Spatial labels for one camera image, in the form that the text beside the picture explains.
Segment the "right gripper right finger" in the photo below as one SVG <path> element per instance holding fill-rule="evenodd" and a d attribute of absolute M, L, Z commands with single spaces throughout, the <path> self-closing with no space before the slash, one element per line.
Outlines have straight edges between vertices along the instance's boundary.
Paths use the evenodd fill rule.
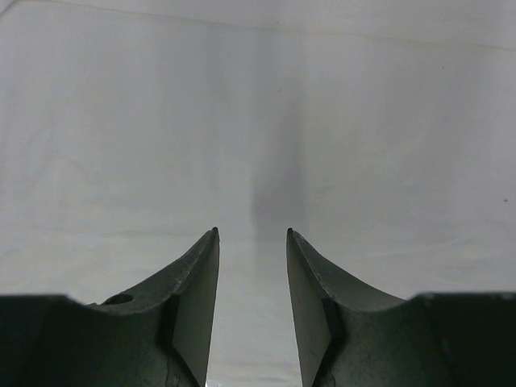
<path fill-rule="evenodd" d="M 397 298 L 294 230 L 286 259 L 304 386 L 514 385 L 514 293 Z"/>

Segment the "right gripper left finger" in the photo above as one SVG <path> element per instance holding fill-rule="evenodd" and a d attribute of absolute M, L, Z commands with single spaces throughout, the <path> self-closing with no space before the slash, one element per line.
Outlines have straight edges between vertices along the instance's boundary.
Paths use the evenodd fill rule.
<path fill-rule="evenodd" d="M 1 298 L 4 386 L 203 386 L 219 234 L 101 304 L 65 295 Z"/>

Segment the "white t shirt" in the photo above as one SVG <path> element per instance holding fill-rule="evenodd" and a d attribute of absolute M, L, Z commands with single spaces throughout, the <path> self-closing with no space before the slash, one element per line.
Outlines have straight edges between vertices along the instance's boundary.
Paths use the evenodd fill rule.
<path fill-rule="evenodd" d="M 301 383 L 289 228 L 514 291 L 514 2 L 2 2 L 1 291 L 102 302 L 212 227 L 211 386 Z"/>

